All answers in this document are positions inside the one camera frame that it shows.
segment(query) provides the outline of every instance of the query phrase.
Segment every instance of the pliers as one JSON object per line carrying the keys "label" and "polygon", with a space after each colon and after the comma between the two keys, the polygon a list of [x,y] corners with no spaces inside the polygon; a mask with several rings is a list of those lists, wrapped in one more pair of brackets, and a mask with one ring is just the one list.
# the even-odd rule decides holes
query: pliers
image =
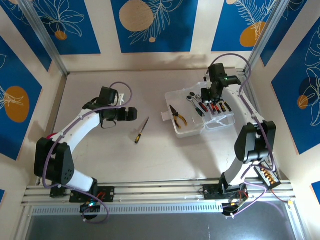
{"label": "pliers", "polygon": [[173,106],[170,105],[170,109],[171,109],[171,112],[172,112],[172,115],[173,115],[173,119],[174,119],[174,123],[175,125],[181,129],[181,126],[179,125],[179,123],[177,122],[177,118],[180,118],[183,122],[184,122],[184,125],[188,126],[188,123],[186,121],[186,119],[181,116],[175,109]]}

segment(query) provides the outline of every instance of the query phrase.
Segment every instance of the gray floor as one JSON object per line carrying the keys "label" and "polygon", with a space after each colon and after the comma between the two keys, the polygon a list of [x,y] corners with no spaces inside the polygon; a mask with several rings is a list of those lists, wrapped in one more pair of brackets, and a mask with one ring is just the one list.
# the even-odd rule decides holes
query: gray floor
{"label": "gray floor", "polygon": [[87,224],[80,216],[32,217],[29,240],[291,240],[294,233],[281,202],[257,202],[235,219],[221,213],[111,215]]}

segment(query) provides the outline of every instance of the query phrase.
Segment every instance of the robotic arm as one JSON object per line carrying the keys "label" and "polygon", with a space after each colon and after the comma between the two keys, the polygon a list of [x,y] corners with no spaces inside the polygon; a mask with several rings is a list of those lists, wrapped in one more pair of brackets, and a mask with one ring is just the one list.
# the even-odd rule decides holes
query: robotic arm
{"label": "robotic arm", "polygon": [[[36,144],[34,174],[38,177],[43,176],[45,162],[51,148],[54,143],[64,135],[65,131],[72,127],[57,143],[53,150],[53,155],[50,156],[50,161],[46,170],[46,179],[53,183],[88,192],[96,196],[98,181],[75,169],[72,153],[81,140],[92,129],[99,125],[102,126],[105,120],[134,121],[138,118],[138,111],[134,107],[129,107],[128,111],[126,111],[125,107],[121,107],[99,110],[88,114],[89,112],[92,112],[92,110],[110,107],[110,105],[115,102],[116,96],[117,99],[119,99],[118,91],[103,87],[99,97],[84,105],[78,117],[65,129],[51,139],[41,138]],[[81,118],[82,120],[76,124],[78,118]]]}
{"label": "robotic arm", "polygon": [[[219,101],[225,100],[232,106],[232,110],[237,117],[235,128],[238,139],[234,145],[236,158],[231,167],[220,177],[218,186],[220,196],[228,198],[230,194],[243,189],[245,171],[253,162],[268,157],[269,151],[258,123],[253,119],[248,107],[241,99],[240,94],[246,100],[248,106],[254,110],[246,95],[240,93],[240,80],[236,76],[228,76],[222,63],[211,65],[204,80],[207,82],[207,88],[201,89],[202,102],[216,105]],[[261,123],[268,142],[273,148],[276,125],[273,121],[265,121],[255,110],[254,115]]]}

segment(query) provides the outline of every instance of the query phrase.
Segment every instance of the white tabletop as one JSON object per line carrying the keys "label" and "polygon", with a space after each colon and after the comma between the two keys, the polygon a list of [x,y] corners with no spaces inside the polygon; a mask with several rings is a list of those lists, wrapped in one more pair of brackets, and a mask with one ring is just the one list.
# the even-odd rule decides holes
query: white tabletop
{"label": "white tabletop", "polygon": [[[125,82],[133,90],[129,107],[137,108],[138,119],[118,122],[111,129],[92,130],[73,152],[76,169],[99,183],[219,178],[235,159],[238,136],[234,126],[178,139],[172,121],[164,122],[161,116],[161,112],[168,111],[165,93],[192,87],[203,81],[204,73],[204,70],[73,73],[66,82],[54,131],[61,131],[75,119],[84,104],[99,96],[101,87]],[[129,98],[126,87],[114,88],[125,93],[125,100]],[[143,136],[135,144],[137,130],[149,116]]]}

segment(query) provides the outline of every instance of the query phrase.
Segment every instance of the clear plastic box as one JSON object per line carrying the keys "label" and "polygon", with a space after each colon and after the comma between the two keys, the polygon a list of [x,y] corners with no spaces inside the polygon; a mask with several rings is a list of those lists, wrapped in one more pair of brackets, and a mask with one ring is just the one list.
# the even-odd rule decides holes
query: clear plastic box
{"label": "clear plastic box", "polygon": [[[194,92],[196,95],[201,94],[201,89],[206,88],[206,82],[199,82],[195,86],[182,89],[178,91],[167,92],[165,94],[165,100],[168,107],[168,114],[170,119],[172,120],[173,127],[178,138],[186,138],[195,135],[201,134],[204,130],[212,131],[220,128],[225,128],[228,126],[232,126],[235,124],[234,113],[226,109],[226,112],[222,112],[218,114],[215,112],[212,115],[211,111],[205,112],[201,109],[197,101],[193,101],[197,107],[202,110],[204,113],[204,117],[201,117],[193,104],[187,100],[187,96],[190,95],[190,92]],[[180,118],[177,118],[181,129],[179,129],[174,121],[174,117],[172,115],[170,105],[187,121],[187,126],[183,123]]]}

